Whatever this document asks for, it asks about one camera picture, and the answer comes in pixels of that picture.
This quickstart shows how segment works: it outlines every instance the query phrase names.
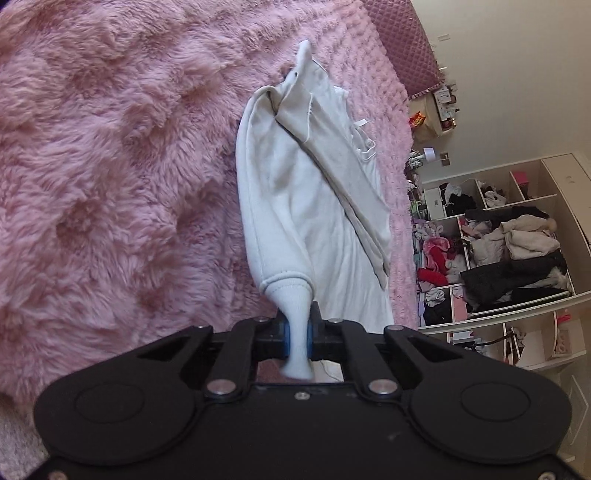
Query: black jacket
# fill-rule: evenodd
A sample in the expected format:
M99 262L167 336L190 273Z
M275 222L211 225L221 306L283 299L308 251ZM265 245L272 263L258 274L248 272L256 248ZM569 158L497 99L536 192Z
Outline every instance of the black jacket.
M515 205L514 207L507 207L495 210L466 210L466 219L476 220L478 222L490 221L492 229L498 228L502 222L508 222L515 218L519 218L521 215L533 215L534 217L548 218L549 215L542 212L537 207L528 207L523 205Z
M505 293L546 278L554 267L566 273L560 250L544 257L509 260L472 268L461 273L468 294L479 304L492 303Z

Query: white hoodie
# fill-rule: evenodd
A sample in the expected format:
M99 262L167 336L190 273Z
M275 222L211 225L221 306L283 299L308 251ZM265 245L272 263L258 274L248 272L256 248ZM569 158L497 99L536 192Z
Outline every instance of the white hoodie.
M389 209L379 191L375 143L353 123L334 87L300 44L277 87L255 92L236 142L238 193L251 274L291 330L285 375L311 378L307 321L323 318L382 332L388 298Z

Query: bed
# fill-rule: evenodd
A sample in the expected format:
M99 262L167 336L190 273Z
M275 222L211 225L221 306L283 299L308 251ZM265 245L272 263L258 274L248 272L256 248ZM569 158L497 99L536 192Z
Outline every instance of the bed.
M304 39L371 120L394 318L418 325L408 95L360 0L12 0L0 12L5 416L186 326L274 313L246 263L233 152L246 101L283 79ZM8 480L43 454L34 442L8 454L11 429Z

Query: white wall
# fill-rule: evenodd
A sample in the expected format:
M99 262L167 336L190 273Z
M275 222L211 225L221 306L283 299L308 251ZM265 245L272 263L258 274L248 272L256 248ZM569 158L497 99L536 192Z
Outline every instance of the white wall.
M452 164L423 167L424 180L567 151L591 158L591 1L413 4L461 109L456 130L433 142Z

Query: pink clothing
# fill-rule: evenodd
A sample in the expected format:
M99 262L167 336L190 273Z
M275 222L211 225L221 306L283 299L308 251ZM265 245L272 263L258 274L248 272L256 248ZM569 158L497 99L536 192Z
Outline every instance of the pink clothing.
M444 271L442 271L431 253L434 248L438 249L440 252L447 252L449 250L449 240L444 236L431 236L423 242L423 252L427 257L426 268L435 272L441 272L445 275L447 273L445 262L443 263Z

